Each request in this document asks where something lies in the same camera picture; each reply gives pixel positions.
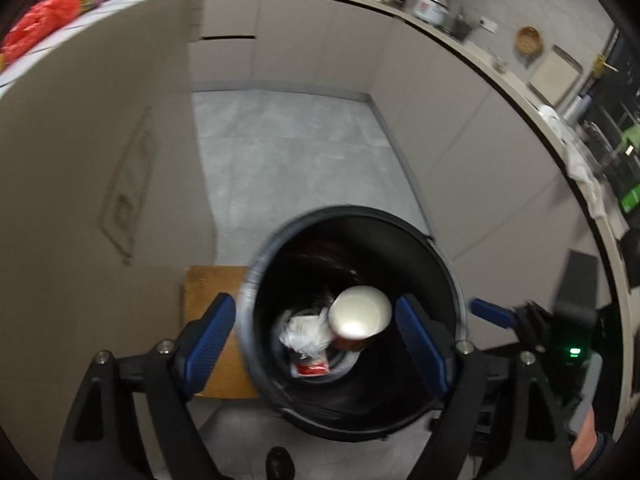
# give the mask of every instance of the white plastic wrapper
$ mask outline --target white plastic wrapper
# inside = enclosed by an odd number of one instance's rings
[[[329,327],[328,308],[318,316],[293,316],[280,334],[280,342],[303,357],[322,357],[335,335]]]

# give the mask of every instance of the gray tile floor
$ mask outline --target gray tile floor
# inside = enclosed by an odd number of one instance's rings
[[[196,92],[193,105],[217,263],[247,264],[275,228],[325,205],[377,207],[427,231],[369,105],[267,91]],[[240,480],[264,480],[273,446],[289,449],[300,480],[404,480],[430,435],[421,419],[384,442],[345,444],[303,433],[260,400],[215,402],[208,417],[207,409],[200,434],[220,471]]]
[[[220,265],[245,265],[279,225],[326,205],[427,227],[365,103],[268,91],[196,92],[193,105]]]

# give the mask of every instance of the wooden board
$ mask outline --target wooden board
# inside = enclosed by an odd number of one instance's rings
[[[182,298],[182,323],[199,319],[219,292],[234,299],[242,283],[245,267],[193,266],[187,268]],[[233,329],[211,373],[199,393],[215,399],[255,399],[258,391],[249,378]]]

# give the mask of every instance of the trash can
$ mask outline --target trash can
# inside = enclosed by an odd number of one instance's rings
[[[449,265],[431,237],[377,209],[332,206],[273,234],[244,277],[236,327],[249,375],[262,398],[307,433],[330,440],[381,438],[434,406],[394,322],[333,380],[292,377],[278,339],[284,312],[353,285],[382,290],[392,304],[413,294],[432,319],[465,336],[465,310]]]

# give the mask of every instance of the black shoe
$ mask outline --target black shoe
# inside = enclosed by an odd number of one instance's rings
[[[267,453],[266,469],[267,480],[293,480],[296,476],[296,466],[283,447],[272,447]]]

